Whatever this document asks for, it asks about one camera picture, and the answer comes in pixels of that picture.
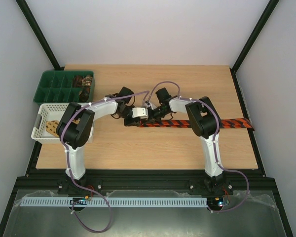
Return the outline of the orange navy striped tie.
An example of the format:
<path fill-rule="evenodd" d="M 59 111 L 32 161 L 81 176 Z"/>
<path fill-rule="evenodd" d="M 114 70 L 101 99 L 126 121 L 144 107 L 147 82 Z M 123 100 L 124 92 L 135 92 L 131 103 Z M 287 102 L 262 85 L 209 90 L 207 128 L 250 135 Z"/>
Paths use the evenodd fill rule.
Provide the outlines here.
<path fill-rule="evenodd" d="M 190 121 L 188 120 L 161 120 L 159 122 L 141 123 L 139 127 L 153 128 L 191 128 Z M 255 129 L 251 125 L 251 122 L 247 118 L 233 118 L 233 119 L 222 119 L 220 122 L 221 129 L 232 129 L 232 128 L 246 128 L 254 131 Z"/>

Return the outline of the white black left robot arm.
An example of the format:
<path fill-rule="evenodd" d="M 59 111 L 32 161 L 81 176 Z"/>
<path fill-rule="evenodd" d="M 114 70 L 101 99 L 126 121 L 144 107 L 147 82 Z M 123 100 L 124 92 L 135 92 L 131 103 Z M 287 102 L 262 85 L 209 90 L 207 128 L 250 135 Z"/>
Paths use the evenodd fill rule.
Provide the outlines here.
<path fill-rule="evenodd" d="M 66 174 L 80 180 L 86 172 L 84 165 L 84 146 L 87 143 L 95 120 L 117 112 L 118 101 L 148 93 L 147 91 L 128 92 L 119 96 L 106 96 L 103 99 L 85 104 L 68 104 L 56 129 L 60 142 L 65 149 Z"/>

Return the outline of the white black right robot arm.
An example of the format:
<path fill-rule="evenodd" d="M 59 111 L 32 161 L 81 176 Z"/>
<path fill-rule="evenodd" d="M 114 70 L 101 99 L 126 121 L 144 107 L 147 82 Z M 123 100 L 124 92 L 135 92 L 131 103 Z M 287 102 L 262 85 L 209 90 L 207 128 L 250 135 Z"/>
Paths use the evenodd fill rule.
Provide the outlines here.
<path fill-rule="evenodd" d="M 160 106 L 153 107 L 150 99 L 144 99 L 143 105 L 148 109 L 151 121 L 160 120 L 170 113 L 186 113 L 194 134 L 200 138 L 205 156 L 206 190 L 217 193 L 222 188 L 219 178 L 223 174 L 219 151 L 219 131 L 221 119 L 209 97 L 200 99 L 171 96 L 166 88 L 156 92 Z"/>

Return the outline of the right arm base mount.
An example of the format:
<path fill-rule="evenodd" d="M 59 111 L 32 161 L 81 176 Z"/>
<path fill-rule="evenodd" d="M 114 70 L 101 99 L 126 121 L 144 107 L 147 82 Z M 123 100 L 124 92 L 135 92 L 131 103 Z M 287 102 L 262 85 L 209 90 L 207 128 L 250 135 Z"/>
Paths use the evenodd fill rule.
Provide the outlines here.
<path fill-rule="evenodd" d="M 188 186 L 192 195 L 223 196 L 233 194 L 231 183 L 225 177 L 190 179 Z"/>

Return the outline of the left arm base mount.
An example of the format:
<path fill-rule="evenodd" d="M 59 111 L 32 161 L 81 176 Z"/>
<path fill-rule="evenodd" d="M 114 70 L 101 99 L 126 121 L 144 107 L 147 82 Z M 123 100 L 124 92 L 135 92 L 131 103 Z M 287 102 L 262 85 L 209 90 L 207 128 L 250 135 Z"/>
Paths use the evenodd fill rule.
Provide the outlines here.
<path fill-rule="evenodd" d="M 75 182 L 88 189 L 96 191 L 100 191 L 102 189 L 102 183 L 100 181 L 98 182 L 97 180 L 88 179 L 86 175 L 79 180 L 75 180 Z M 67 175 L 57 180 L 57 186 L 59 195 L 68 195 L 71 197 L 87 196 L 90 194 L 94 195 L 93 192 L 77 187 Z"/>

